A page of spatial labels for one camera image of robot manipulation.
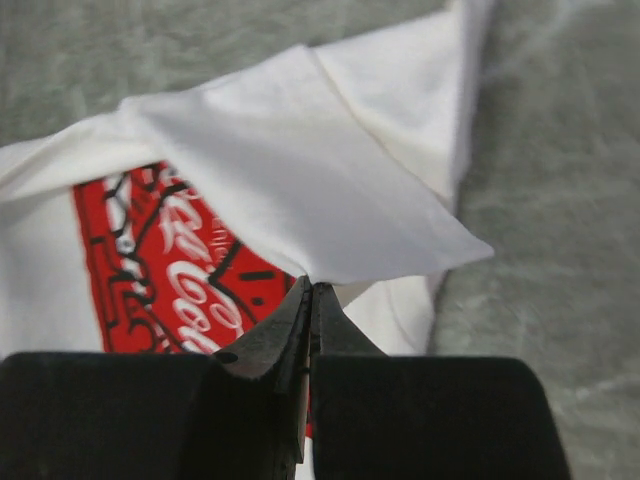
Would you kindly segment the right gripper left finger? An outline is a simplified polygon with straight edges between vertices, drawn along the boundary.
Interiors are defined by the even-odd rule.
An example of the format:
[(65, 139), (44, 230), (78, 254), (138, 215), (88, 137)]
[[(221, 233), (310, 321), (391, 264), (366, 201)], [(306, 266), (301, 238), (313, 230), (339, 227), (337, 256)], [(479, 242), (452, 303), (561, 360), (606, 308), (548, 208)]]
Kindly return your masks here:
[(291, 479), (312, 287), (205, 354), (22, 352), (1, 364), (5, 479)]

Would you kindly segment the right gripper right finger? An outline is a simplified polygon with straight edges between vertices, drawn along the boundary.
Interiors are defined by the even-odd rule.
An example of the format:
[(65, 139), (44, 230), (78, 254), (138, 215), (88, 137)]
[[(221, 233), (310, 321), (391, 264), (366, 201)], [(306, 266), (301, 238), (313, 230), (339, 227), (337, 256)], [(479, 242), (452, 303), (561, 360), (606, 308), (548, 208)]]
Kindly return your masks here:
[(544, 388), (508, 357), (388, 356), (313, 289), (311, 420), (319, 479), (567, 479)]

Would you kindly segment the white coca cola t shirt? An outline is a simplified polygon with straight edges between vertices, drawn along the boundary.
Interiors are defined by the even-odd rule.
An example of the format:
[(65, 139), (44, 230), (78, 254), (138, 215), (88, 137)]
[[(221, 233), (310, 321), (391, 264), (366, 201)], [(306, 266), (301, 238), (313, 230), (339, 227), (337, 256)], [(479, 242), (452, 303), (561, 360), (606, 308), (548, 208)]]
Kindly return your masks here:
[(422, 354), (446, 272), (493, 3), (320, 47), (1, 151), (1, 352), (211, 354), (293, 278), (383, 352)]

